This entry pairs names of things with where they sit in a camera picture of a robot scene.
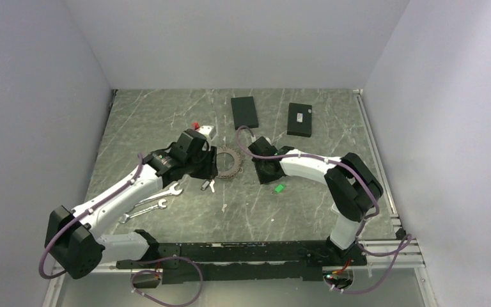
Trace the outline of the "green key tag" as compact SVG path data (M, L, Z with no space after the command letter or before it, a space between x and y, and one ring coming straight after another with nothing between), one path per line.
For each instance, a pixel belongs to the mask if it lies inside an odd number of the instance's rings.
M286 186L284 184L278 184L277 186L275 186L274 188L274 192L276 194L279 194L281 192L283 192L285 190Z

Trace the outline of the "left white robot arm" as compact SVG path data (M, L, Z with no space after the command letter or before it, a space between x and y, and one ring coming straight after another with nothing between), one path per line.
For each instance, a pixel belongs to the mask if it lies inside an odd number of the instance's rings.
M72 209L53 210L47 225L45 249L38 264L44 279L48 256L73 279L83 278L101 263L131 260L141 268L153 267L160 256L159 243L145 230L125 235L105 231L139 202L184 176L211 180L217 176L215 128L202 126L183 131L168 147L139 155L137 166L110 188Z

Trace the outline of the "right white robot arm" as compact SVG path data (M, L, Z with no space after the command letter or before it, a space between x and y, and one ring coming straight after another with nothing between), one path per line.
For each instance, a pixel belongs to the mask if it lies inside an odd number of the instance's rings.
M384 193L362 159L355 153L324 157L290 146L277 149L265 137L256 139L247 149L261 184L301 177L327 186L338 215L328 238L327 258L334 265L349 260L362 222Z

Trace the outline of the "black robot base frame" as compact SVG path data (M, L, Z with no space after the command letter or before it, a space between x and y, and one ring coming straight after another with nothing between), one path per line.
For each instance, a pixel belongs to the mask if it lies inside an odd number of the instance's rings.
M321 281L331 268L365 266L366 257L352 246L337 249L328 239L265 242L158 243L140 260L120 260L118 269L162 271L165 285L196 281L301 279Z

